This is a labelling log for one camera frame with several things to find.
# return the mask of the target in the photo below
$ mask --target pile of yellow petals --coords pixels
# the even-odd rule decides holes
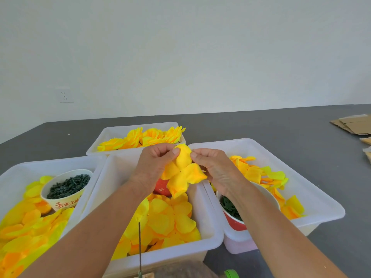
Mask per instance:
[[[281,207],[281,212],[289,220],[303,217],[304,207],[300,203],[299,199],[294,195],[286,201],[277,190],[277,188],[284,190],[285,184],[289,180],[285,176],[284,172],[272,172],[269,166],[260,168],[255,165],[248,164],[248,161],[256,160],[256,158],[253,156],[246,158],[242,158],[241,156],[231,156],[230,160],[249,181],[260,184],[262,187],[266,188],[272,193]]]
[[[52,207],[40,198],[42,187],[53,177],[30,183],[23,200],[0,223],[0,277],[18,277],[53,246],[67,225],[74,208],[48,214]]]
[[[110,151],[118,149],[128,149],[137,147],[146,147],[159,143],[178,143],[182,132],[186,128],[178,126],[176,128],[171,127],[167,131],[161,131],[156,128],[151,128],[143,131],[143,128],[137,128],[129,131],[125,138],[113,138],[106,142],[102,142],[98,147],[98,151]]]
[[[186,193],[177,198],[150,194],[135,211],[111,258],[150,252],[201,240],[192,216],[192,204]],[[139,227],[141,223],[141,246]]]
[[[207,179],[200,166],[192,163],[190,156],[192,150],[185,144],[179,144],[176,147],[180,148],[179,156],[165,167],[161,175],[161,179],[169,180],[167,188],[174,198],[186,192],[189,184]]]

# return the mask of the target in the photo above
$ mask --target white plastic bin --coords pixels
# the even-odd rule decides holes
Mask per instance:
[[[107,162],[81,219],[87,216],[130,177],[138,163],[139,156],[140,152],[138,151],[123,150],[107,158]],[[193,205],[192,219],[197,222],[197,228],[200,230],[202,240],[143,253],[143,270],[184,259],[203,261],[208,250],[221,245],[223,242],[223,229],[217,222],[214,208],[204,188],[205,184],[210,185],[207,181],[190,185],[187,192],[188,200]],[[136,274],[138,270],[139,255],[133,255],[111,261],[104,277],[125,277]]]
[[[17,164],[0,176],[0,219],[23,199],[25,187],[40,177],[58,176],[75,169],[88,169],[93,175],[63,231],[66,234],[79,221],[106,161],[106,156],[83,156],[76,158],[26,162]]]
[[[146,130],[151,129],[151,128],[156,128],[156,129],[159,129],[161,131],[167,131],[171,127],[176,128],[178,126],[179,125],[178,125],[177,122],[164,122],[164,123],[153,123],[153,124],[118,126],[118,127],[104,128],[103,131],[98,136],[98,138],[93,143],[93,145],[91,145],[90,148],[86,151],[86,155],[107,155],[108,156],[109,154],[112,154],[112,153],[116,154],[116,153],[121,152],[123,150],[134,150],[134,151],[140,151],[141,152],[143,150],[143,147],[122,149],[122,150],[110,150],[110,151],[98,151],[97,147],[102,142],[113,139],[113,138],[122,138],[123,139],[125,136],[127,136],[129,131],[135,130],[139,127],[143,127],[143,131],[146,131]],[[180,137],[179,143],[184,143],[184,144],[186,143],[186,140],[184,139],[183,134]]]
[[[259,167],[270,166],[273,171],[283,171],[289,178],[289,181],[285,185],[285,190],[280,190],[280,193],[285,199],[289,199],[291,196],[296,195],[304,206],[304,214],[307,216],[292,220],[291,222],[298,227],[305,236],[308,236],[319,224],[337,220],[345,216],[344,208],[337,201],[252,139],[193,143],[189,145],[189,147],[191,149],[220,149],[225,151],[228,156],[254,156],[256,160],[249,161],[250,164]],[[224,228],[224,244],[227,250],[230,253],[242,253],[256,249],[257,247],[247,230],[236,231],[229,226],[223,214],[222,207],[211,186],[205,185],[205,189],[216,210],[218,220]]]

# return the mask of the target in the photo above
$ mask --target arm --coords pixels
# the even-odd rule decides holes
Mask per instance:
[[[102,277],[136,208],[154,190],[166,164],[179,155],[174,146],[163,143],[143,149],[130,179],[20,277]]]
[[[252,185],[221,150],[196,149],[193,161],[236,206],[251,237],[276,278],[346,278],[279,210]]]

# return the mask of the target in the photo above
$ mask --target wall socket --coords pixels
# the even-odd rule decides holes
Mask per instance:
[[[66,102],[73,102],[73,97],[70,88],[68,87],[57,87],[55,89],[58,102],[66,103]]]

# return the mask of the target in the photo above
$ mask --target tabletop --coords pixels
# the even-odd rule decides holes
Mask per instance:
[[[329,123],[371,113],[371,104],[245,112],[142,116],[44,123],[0,145],[0,173],[22,162],[84,156],[105,127],[176,121],[187,144],[248,137],[338,201],[343,219],[320,224],[308,238],[349,278],[371,273],[371,164],[360,136]],[[205,264],[220,274],[273,277],[259,250],[230,254],[221,245]]]

